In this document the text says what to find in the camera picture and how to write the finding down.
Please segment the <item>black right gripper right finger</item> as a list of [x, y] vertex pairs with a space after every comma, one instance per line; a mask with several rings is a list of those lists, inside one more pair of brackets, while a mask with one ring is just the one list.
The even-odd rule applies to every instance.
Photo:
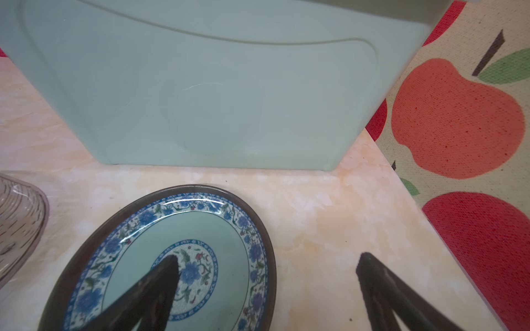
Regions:
[[356, 268], [372, 330], [460, 330], [370, 252], [360, 255]]

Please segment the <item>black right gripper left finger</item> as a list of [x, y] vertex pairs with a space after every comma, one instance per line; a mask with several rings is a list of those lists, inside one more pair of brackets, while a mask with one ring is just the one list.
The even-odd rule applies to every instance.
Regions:
[[178, 258], [164, 258], [83, 329], [165, 330], [179, 278]]

